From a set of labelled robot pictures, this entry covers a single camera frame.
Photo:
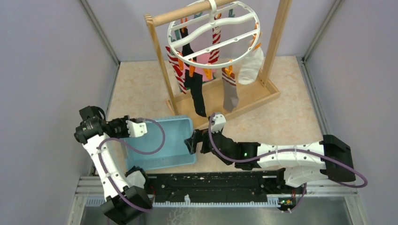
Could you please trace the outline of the light blue plastic basket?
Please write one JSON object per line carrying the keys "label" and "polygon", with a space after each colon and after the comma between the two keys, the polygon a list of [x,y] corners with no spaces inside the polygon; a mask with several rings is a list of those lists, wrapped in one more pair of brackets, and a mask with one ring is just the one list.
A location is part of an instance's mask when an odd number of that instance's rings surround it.
{"label": "light blue plastic basket", "polygon": [[[151,155],[126,150],[125,165],[128,170],[138,166],[145,171],[194,164],[196,155],[188,152],[184,140],[193,133],[192,120],[188,116],[173,116],[156,120],[165,131],[162,149]],[[156,150],[162,143],[162,132],[157,125],[147,122],[148,133],[138,138],[124,138],[130,146],[144,152]]]}

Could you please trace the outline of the grey striped-cuff sock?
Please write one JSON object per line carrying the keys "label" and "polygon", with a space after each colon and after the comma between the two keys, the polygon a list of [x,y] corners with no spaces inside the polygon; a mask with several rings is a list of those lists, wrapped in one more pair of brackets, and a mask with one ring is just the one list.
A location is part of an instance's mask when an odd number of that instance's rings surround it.
{"label": "grey striped-cuff sock", "polygon": [[222,68],[222,82],[223,82],[223,108],[227,112],[232,112],[239,103],[237,94],[237,84],[234,73],[227,73],[226,68]]}

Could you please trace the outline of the red white santa sock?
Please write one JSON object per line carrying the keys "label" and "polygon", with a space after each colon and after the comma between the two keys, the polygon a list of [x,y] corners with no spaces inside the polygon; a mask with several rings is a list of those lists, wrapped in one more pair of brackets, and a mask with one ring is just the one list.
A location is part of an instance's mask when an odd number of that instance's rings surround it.
{"label": "red white santa sock", "polygon": [[184,68],[180,67],[179,59],[176,57],[176,55],[174,53],[172,53],[170,47],[165,46],[165,48],[167,51],[168,61],[174,70],[174,75],[175,75],[175,78],[179,85],[179,89],[182,93],[186,94],[187,89],[184,85],[184,81],[185,81]]}

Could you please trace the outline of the white round clip hanger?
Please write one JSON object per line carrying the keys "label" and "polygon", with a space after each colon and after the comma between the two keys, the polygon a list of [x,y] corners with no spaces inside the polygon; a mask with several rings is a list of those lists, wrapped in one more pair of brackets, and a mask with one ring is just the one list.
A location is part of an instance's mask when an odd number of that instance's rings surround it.
{"label": "white round clip hanger", "polygon": [[[173,20],[168,25],[168,46],[179,59],[180,67],[184,63],[189,68],[212,70],[222,67],[232,67],[236,62],[243,60],[258,44],[262,35],[260,21],[255,11],[241,1],[216,3],[208,1],[209,10],[200,10],[192,15]],[[189,35],[181,39],[180,29],[186,27]],[[237,45],[239,42],[248,42],[247,48],[235,59],[227,62],[218,62],[217,56],[222,48]],[[183,56],[183,45],[189,43],[194,53]],[[196,57],[210,53],[207,64],[196,62]]]}

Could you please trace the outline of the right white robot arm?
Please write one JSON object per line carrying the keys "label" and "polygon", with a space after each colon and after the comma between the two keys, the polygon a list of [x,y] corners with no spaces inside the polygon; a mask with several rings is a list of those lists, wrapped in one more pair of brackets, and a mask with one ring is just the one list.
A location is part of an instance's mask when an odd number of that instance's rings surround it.
{"label": "right white robot arm", "polygon": [[202,143],[202,154],[213,153],[224,164],[237,169],[279,168],[275,187],[281,193],[311,181],[329,179],[343,184],[356,180],[351,148],[334,135],[302,145],[270,145],[235,142],[222,132],[196,129],[184,140],[191,154],[196,152],[198,143]]}

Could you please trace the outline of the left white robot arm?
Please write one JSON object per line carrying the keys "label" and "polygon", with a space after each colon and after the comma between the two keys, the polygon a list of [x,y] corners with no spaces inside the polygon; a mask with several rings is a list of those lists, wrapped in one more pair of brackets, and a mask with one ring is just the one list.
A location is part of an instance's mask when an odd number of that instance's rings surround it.
{"label": "left white robot arm", "polygon": [[147,133],[143,119],[129,116],[106,121],[104,111],[87,106],[79,111],[82,122],[74,133],[90,155],[104,191],[102,213],[118,225],[126,225],[142,213],[150,212],[153,203],[148,197],[151,182],[145,171],[134,167],[128,176],[116,162],[111,141],[120,142],[127,137],[141,137]]}

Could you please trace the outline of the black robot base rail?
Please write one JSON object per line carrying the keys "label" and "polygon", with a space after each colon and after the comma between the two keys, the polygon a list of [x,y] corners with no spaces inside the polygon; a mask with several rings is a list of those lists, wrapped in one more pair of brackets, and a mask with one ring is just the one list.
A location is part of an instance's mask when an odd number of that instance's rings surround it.
{"label": "black robot base rail", "polygon": [[156,203],[265,203],[271,195],[299,195],[303,185],[290,187],[278,171],[150,174],[146,192]]}

